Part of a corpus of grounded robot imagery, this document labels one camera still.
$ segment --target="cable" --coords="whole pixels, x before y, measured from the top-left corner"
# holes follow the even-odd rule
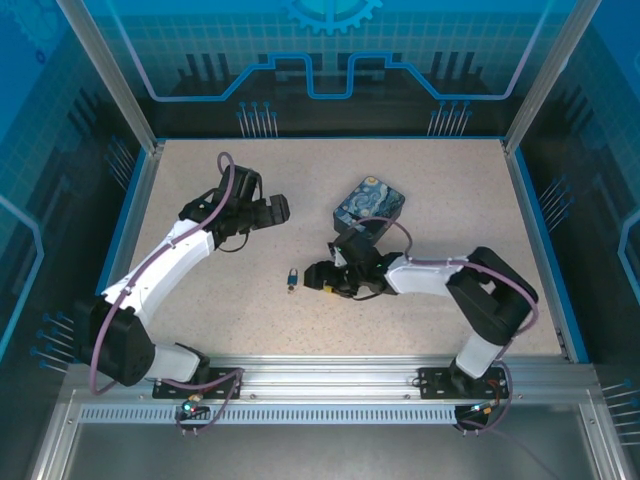
[[[227,394],[226,398],[224,399],[224,403],[220,406],[220,409],[216,412],[216,414],[214,415],[214,417],[211,419],[211,421],[209,423],[207,423],[206,425],[203,425],[202,427],[199,428],[193,428],[193,433],[194,435],[197,435],[198,433],[202,433],[205,430],[211,428],[214,424],[216,424],[218,422],[218,420],[220,420],[220,417],[222,417],[222,414],[224,413],[224,411],[226,410],[227,406],[229,405],[229,401],[231,400],[231,397],[233,396],[233,393],[235,392],[236,388],[238,388],[238,385],[240,385],[240,380],[242,378],[242,374],[243,374],[243,370],[241,368],[238,368],[236,370],[234,370],[233,372],[231,372],[228,375],[225,375],[224,377],[220,377],[220,378],[225,378],[225,377],[229,377],[230,375],[235,376],[235,379],[233,381],[233,386],[231,387],[231,389],[229,390],[229,393]],[[181,428],[183,433],[188,431],[186,428],[184,428],[184,425],[180,422],[179,417],[176,416],[176,426],[178,428]]]
[[[471,420],[463,420],[463,423],[466,423],[468,425],[471,425],[473,427],[482,427],[481,423],[477,423],[477,422],[472,422]],[[478,430],[476,430],[478,432],[482,432],[482,431],[486,431],[486,429],[483,428],[479,428]],[[553,470],[551,470],[551,468],[549,468],[541,459],[540,457],[538,457],[535,453],[533,453],[533,451],[527,447],[524,443],[522,443],[520,440],[518,440],[517,437],[514,437],[513,435],[510,435],[508,433],[505,432],[501,432],[500,430],[492,430],[491,433],[498,435],[499,437],[502,437],[503,439],[507,440],[508,442],[512,442],[515,443],[518,447],[520,447],[522,449],[522,451],[524,451],[527,455],[529,455],[529,457],[531,457],[531,459],[536,462],[540,468],[542,468],[545,472],[547,472],[549,474],[550,477],[555,478],[557,480],[561,480],[560,476],[555,473]]]
[[[356,302],[364,302],[365,300],[373,300],[376,297],[379,297],[381,294],[380,293],[372,293],[371,295],[367,295],[366,297],[360,297],[360,298],[355,298],[352,297],[352,300],[355,300]]]
[[[170,380],[170,379],[163,379],[162,383],[166,383],[167,385],[171,385],[172,387],[181,388],[182,390],[198,390],[199,391],[199,390],[206,390],[208,388],[217,387],[221,383],[224,383],[233,377],[240,376],[240,378],[242,378],[243,374],[244,374],[244,370],[242,368],[236,368],[234,371],[227,373],[222,377],[216,378],[215,380],[212,380],[209,383],[203,383],[202,385],[192,385],[190,383],[176,382],[175,380]]]
[[[393,220],[392,218],[385,218],[385,217],[361,218],[360,220],[358,220],[355,223],[353,223],[349,228],[354,228],[356,225],[358,225],[360,223],[369,222],[369,221],[384,221],[385,223],[390,223],[392,225],[395,225],[400,230],[402,230],[404,232],[404,234],[407,236],[407,240],[409,241],[409,243],[407,245],[407,248],[404,250],[404,255],[407,258],[407,260],[409,260],[410,262],[414,263],[415,265],[426,265],[426,266],[432,266],[432,267],[460,266],[460,267],[472,268],[472,269],[474,269],[474,270],[476,270],[476,271],[478,271],[480,273],[484,273],[485,275],[488,275],[488,276],[492,277],[493,279],[504,283],[505,285],[509,286],[510,288],[512,288],[516,292],[518,292],[527,301],[527,303],[531,307],[531,320],[529,320],[529,323],[527,323],[525,326],[520,327],[520,329],[518,329],[518,331],[516,331],[516,333],[513,335],[513,338],[515,338],[518,335],[521,335],[524,332],[526,332],[527,330],[531,329],[536,324],[536,322],[538,321],[538,317],[540,316],[540,311],[538,310],[538,304],[533,299],[533,297],[531,295],[529,295],[529,292],[527,292],[524,288],[522,288],[516,282],[511,280],[509,277],[506,277],[503,274],[501,274],[500,272],[496,272],[495,270],[493,270],[491,268],[485,267],[484,265],[478,265],[477,263],[472,263],[472,262],[469,262],[469,261],[466,261],[466,260],[455,260],[455,259],[417,260],[417,259],[411,257],[409,252],[411,251],[411,247],[413,247],[413,238],[411,237],[411,234],[409,233],[409,230],[407,230],[404,226],[402,226],[400,223],[398,223],[397,221]],[[498,358],[500,358],[502,356],[502,354],[507,350],[507,348],[509,347],[510,344],[511,343],[505,345],[505,347],[499,353]]]
[[[218,251],[223,252],[223,253],[236,253],[239,252],[240,250],[242,250],[245,245],[247,244],[247,242],[249,241],[249,233],[245,233],[244,234],[244,242],[242,242],[242,245],[240,245],[238,248],[234,248],[231,250],[225,250],[222,247],[218,247]]]
[[[120,305],[124,301],[125,297],[128,295],[127,290],[129,290],[129,292],[131,291],[131,288],[136,284],[136,281],[153,264],[153,262],[155,262],[158,258],[160,258],[160,256],[164,252],[166,252],[170,248],[175,247],[175,245],[182,242],[184,239],[190,237],[191,235],[193,235],[194,233],[202,229],[202,227],[209,224],[213,219],[215,219],[218,216],[218,214],[222,211],[227,201],[229,200],[229,197],[231,196],[230,185],[233,185],[233,182],[235,180],[235,163],[233,161],[233,157],[231,157],[231,155],[228,152],[220,152],[218,154],[218,159],[217,159],[219,171],[221,172],[223,171],[222,170],[223,157],[226,157],[227,161],[229,162],[229,167],[231,168],[229,172],[229,181],[227,182],[227,186],[225,188],[225,192],[224,192],[224,195],[222,196],[222,200],[220,201],[220,203],[216,206],[213,212],[211,212],[211,215],[205,218],[202,222],[200,222],[198,225],[195,225],[193,228],[190,228],[183,234],[173,239],[171,244],[168,242],[165,243],[160,248],[158,248],[158,250],[152,253],[144,262],[142,262],[140,266],[135,270],[133,275],[131,275],[131,278],[129,279],[127,284],[124,286],[124,288],[120,292],[120,295],[118,295],[118,298],[109,309],[109,312],[107,313],[104,319],[104,322],[102,322],[100,331],[98,332],[98,336],[96,338],[96,342],[93,347],[93,354],[91,355],[91,367],[89,369],[89,389],[91,390],[92,394],[102,395],[107,391],[111,390],[111,388],[113,388],[114,385],[116,385],[117,383],[114,380],[99,390],[96,388],[96,377],[98,375],[98,360],[100,358],[100,351],[102,350],[102,344],[104,343],[104,339],[107,335],[107,331],[109,330],[109,326],[113,321],[113,317],[118,311],[118,308],[120,308]]]
[[[523,334],[524,332],[526,332],[527,330],[531,329],[535,323],[538,321],[538,317],[540,316],[540,311],[538,309],[538,305],[535,302],[535,300],[533,299],[533,297],[531,297],[531,295],[529,295],[529,292],[527,292],[524,288],[522,288],[520,285],[518,285],[516,282],[514,282],[513,280],[511,280],[510,278],[502,275],[500,272],[496,272],[495,270],[492,270],[488,267],[485,267],[484,265],[478,265],[476,263],[472,263],[472,262],[468,262],[465,260],[454,260],[454,259],[447,259],[447,260],[416,260],[414,258],[411,257],[411,255],[409,254],[409,252],[411,251],[411,247],[413,247],[413,238],[411,237],[411,234],[409,233],[409,230],[407,230],[404,226],[402,226],[400,223],[398,223],[397,221],[391,219],[391,218],[385,218],[385,217],[368,217],[368,218],[361,218],[360,220],[356,221],[354,224],[351,225],[350,228],[355,227],[356,225],[360,224],[360,223],[364,223],[364,222],[368,222],[368,221],[383,221],[385,223],[390,223],[395,225],[396,227],[398,227],[400,230],[402,230],[404,232],[404,234],[407,236],[407,240],[408,240],[408,245],[407,248],[404,250],[404,255],[407,258],[407,260],[411,261],[412,263],[416,264],[416,265],[426,265],[426,266],[461,266],[461,267],[468,267],[468,268],[472,268],[480,273],[484,273],[486,275],[489,275],[490,277],[494,278],[495,280],[498,280],[502,283],[504,283],[505,285],[511,287],[513,290],[515,290],[517,293],[519,293],[529,304],[529,306],[531,307],[531,320],[523,327],[521,327],[520,329],[518,329],[516,331],[516,333],[513,335],[513,338],[517,337],[518,335]],[[493,362],[496,365],[501,366],[504,369],[505,375],[507,376],[507,385],[511,385],[512,386],[512,391],[513,391],[513,378],[511,376],[511,370],[509,369],[509,367],[507,367],[507,364],[504,363],[504,361],[501,360],[502,355],[504,354],[504,352],[507,350],[507,348],[509,347],[509,345],[511,344],[511,342],[509,342],[507,345],[505,345],[503,347],[503,349],[500,351],[500,353],[498,354],[497,359]],[[499,430],[496,430],[496,427],[504,420],[507,412],[509,411],[509,409],[511,408],[511,400],[512,400],[512,395],[509,395],[509,397],[507,397],[507,400],[504,404],[504,407],[502,409],[502,411],[500,412],[500,415],[498,416],[498,418],[496,418],[490,425],[484,426],[480,423],[477,422],[473,422],[470,420],[463,420],[462,423],[466,423],[467,425],[471,425],[476,427],[476,433],[477,434],[481,434],[481,433],[494,433],[504,439],[507,440],[511,440],[513,441],[516,445],[518,445],[523,451],[525,451],[542,469],[544,469],[551,477],[556,478],[558,480],[560,480],[560,477],[553,471],[551,470],[549,467],[547,467],[542,460],[540,460],[540,458],[538,456],[536,456],[525,444],[523,444],[520,440],[518,440],[517,438],[506,434],[504,432],[501,432]],[[456,425],[456,428],[458,428],[458,430],[463,429],[463,427],[461,427],[460,425]]]

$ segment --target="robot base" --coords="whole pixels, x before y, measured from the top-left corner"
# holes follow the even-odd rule
[[[496,396],[500,399],[509,397],[507,379],[500,367],[490,367],[482,377],[469,383],[467,395],[461,395],[453,384],[451,371],[447,367],[418,369],[413,385],[420,389],[422,400],[491,400]]]
[[[209,379],[207,382],[211,382],[216,378],[220,378],[224,375],[227,375],[236,370],[235,367],[231,368],[213,368],[209,369]],[[213,387],[210,390],[206,390],[202,393],[203,398],[209,400],[224,400],[229,395],[229,390],[233,388],[233,384],[235,382],[235,378],[232,377],[226,382],[222,382],[220,385]],[[231,400],[237,400],[240,398],[240,389],[242,388],[242,384],[238,385],[236,391],[231,395]],[[184,390],[181,388],[176,388],[171,385],[167,385],[166,383],[156,382],[153,386],[152,397],[157,400],[184,400],[188,398],[190,395],[196,393],[195,390]]]

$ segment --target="gear logo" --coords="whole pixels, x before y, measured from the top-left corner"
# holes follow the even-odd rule
[[[336,30],[347,33],[360,28],[360,21],[373,18],[373,9],[382,7],[381,0],[285,0],[289,19],[297,20],[300,28],[311,27],[313,33],[322,31],[333,35]]]
[[[22,33],[39,50],[46,49],[60,29],[55,0],[0,0],[0,14],[11,14]]]

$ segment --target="blue border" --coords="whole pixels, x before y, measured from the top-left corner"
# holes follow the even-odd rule
[[[111,274],[111,269],[113,268],[113,263],[116,259],[116,253],[118,252],[118,247],[120,246],[120,241],[122,240],[124,226],[127,223],[127,218],[129,217],[129,211],[131,210],[131,204],[133,203],[133,196],[135,195],[136,188],[138,187],[138,181],[140,180],[140,174],[142,173],[142,167],[144,166],[146,157],[147,152],[144,150],[144,148],[141,148],[140,153],[138,154],[138,160],[136,160],[136,168],[133,170],[133,175],[131,176],[131,181],[129,182],[129,188],[127,189],[127,194],[124,197],[122,208],[120,209],[118,223],[116,224],[116,228],[113,232],[113,237],[111,237],[111,244],[109,245],[107,258],[105,258],[104,260],[102,273],[100,274],[100,279],[98,280],[98,285],[96,287],[96,295],[100,295],[104,291],[104,289],[109,286],[107,285],[107,282],[109,281],[109,275]]]
[[[584,346],[582,334],[580,333],[580,327],[578,326],[576,315],[573,311],[573,307],[571,306],[569,293],[567,292],[567,287],[564,283],[564,279],[562,278],[560,265],[558,264],[556,253],[553,250],[553,245],[551,244],[551,237],[549,236],[547,227],[544,224],[544,218],[542,216],[542,210],[540,210],[538,197],[536,196],[536,192],[533,189],[531,176],[529,175],[529,170],[527,169],[527,165],[525,164],[524,156],[522,155],[520,147],[518,147],[518,149],[516,150],[515,157],[518,168],[520,169],[520,173],[522,175],[522,182],[524,183],[524,188],[527,192],[529,203],[531,204],[531,209],[533,210],[533,217],[536,221],[536,224],[538,225],[538,230],[540,231],[542,247],[544,249],[545,255],[547,256],[547,260],[549,261],[551,275],[553,276],[558,291],[558,296],[560,297],[560,306],[564,311],[564,316],[567,321],[567,328],[569,329],[569,336],[571,338],[567,338],[565,340],[573,344],[573,348],[576,352],[576,360],[579,363],[589,363],[589,355],[587,353],[586,347]]]

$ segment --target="perforated metal strip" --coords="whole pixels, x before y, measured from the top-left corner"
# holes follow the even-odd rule
[[[206,423],[212,411],[185,424]],[[81,423],[173,424],[176,405],[86,405]],[[226,425],[448,425],[455,423],[449,405],[230,405]]]

